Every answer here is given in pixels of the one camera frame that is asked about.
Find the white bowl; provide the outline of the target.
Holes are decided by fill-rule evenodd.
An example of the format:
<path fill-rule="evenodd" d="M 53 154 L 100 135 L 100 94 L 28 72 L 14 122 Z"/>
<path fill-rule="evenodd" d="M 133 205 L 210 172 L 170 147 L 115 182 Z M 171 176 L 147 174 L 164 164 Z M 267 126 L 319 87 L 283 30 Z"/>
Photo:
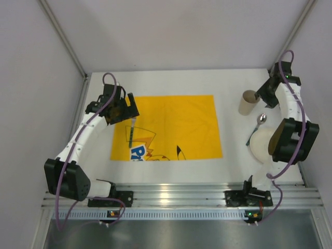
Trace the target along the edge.
<path fill-rule="evenodd" d="M 271 158 L 268 153 L 268 146 L 273 134 L 273 128 L 261 128 L 254 132 L 250 138 L 250 150 L 253 156 L 261 163 L 265 163 Z"/>

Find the beige paper cup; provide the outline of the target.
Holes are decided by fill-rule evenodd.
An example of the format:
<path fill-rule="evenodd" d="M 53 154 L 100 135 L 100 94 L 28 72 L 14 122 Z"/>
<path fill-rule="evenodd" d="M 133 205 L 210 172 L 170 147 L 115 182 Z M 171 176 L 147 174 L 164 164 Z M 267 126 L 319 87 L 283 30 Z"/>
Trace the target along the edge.
<path fill-rule="evenodd" d="M 238 107 L 239 114 L 247 116 L 254 107 L 259 103 L 260 98 L 256 96 L 256 91 L 246 90 L 242 93 L 240 104 Z"/>

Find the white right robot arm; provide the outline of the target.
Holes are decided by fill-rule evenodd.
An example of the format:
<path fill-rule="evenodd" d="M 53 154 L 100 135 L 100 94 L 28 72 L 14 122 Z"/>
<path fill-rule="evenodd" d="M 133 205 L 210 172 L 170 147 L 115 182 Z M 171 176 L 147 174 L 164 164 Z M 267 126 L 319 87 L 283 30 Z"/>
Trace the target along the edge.
<path fill-rule="evenodd" d="M 257 90 L 247 90 L 242 94 L 239 113 L 246 116 L 253 107 L 263 101 L 267 108 L 278 107 L 282 121 L 275 131 L 262 129 L 267 115 L 257 118 L 257 125 L 246 142 L 253 155 L 262 163 L 285 162 L 279 173 L 271 172 L 271 167 L 250 176 L 244 182 L 243 192 L 247 199 L 267 199 L 267 191 L 259 190 L 256 184 L 265 180 L 275 180 L 282 176 L 291 165 L 306 160 L 320 131 L 319 125 L 312 123 L 306 115 L 300 97 L 301 81 L 292 74 L 291 62 L 277 62 L 268 80 Z"/>

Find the green handled fork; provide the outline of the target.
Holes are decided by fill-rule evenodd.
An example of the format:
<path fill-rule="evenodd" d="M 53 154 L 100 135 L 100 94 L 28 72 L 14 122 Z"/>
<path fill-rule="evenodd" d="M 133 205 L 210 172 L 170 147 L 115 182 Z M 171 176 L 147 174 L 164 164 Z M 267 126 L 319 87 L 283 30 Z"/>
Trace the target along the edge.
<path fill-rule="evenodd" d="M 131 129 L 130 129 L 130 136 L 129 136 L 129 148 L 132 147 L 132 143 L 133 143 L 133 133 L 134 133 L 135 122 L 136 122 L 136 117 L 133 117 L 131 119 Z"/>

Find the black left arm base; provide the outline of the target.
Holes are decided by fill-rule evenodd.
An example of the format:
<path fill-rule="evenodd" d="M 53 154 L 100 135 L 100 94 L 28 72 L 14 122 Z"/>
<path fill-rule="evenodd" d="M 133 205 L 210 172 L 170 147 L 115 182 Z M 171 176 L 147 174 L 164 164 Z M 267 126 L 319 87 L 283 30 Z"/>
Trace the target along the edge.
<path fill-rule="evenodd" d="M 90 208 L 130 208 L 133 203 L 133 191 L 117 191 L 111 197 L 93 198 L 88 200 Z"/>

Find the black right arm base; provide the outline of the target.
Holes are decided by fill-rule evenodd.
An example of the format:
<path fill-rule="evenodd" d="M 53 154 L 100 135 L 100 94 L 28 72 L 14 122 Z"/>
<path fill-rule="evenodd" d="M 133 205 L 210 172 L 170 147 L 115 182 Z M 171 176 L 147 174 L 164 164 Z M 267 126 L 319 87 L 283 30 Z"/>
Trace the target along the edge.
<path fill-rule="evenodd" d="M 270 191 L 253 190 L 245 192 L 244 190 L 225 191 L 227 207 L 263 207 L 273 206 Z"/>

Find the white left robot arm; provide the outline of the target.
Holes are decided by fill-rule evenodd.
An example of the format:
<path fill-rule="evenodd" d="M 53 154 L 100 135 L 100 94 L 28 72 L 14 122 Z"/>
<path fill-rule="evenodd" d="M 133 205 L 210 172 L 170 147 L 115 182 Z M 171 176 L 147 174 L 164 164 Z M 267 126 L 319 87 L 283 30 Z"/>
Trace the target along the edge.
<path fill-rule="evenodd" d="M 88 162 L 88 158 L 108 126 L 138 115 L 132 93 L 126 93 L 121 86 L 105 84 L 98 99 L 87 105 L 82 121 L 66 147 L 55 159 L 46 160 L 44 170 L 49 192 L 76 201 L 108 198 L 112 183 L 93 176 L 96 165 Z"/>

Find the yellow cartoon placemat cloth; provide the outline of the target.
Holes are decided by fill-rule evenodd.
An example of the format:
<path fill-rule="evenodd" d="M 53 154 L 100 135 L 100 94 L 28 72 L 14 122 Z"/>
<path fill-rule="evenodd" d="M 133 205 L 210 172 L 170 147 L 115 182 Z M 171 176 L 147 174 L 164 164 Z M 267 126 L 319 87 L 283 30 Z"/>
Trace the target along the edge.
<path fill-rule="evenodd" d="M 135 98 L 133 143 L 131 120 L 115 125 L 110 159 L 181 161 L 223 157 L 212 95 L 140 96 Z"/>

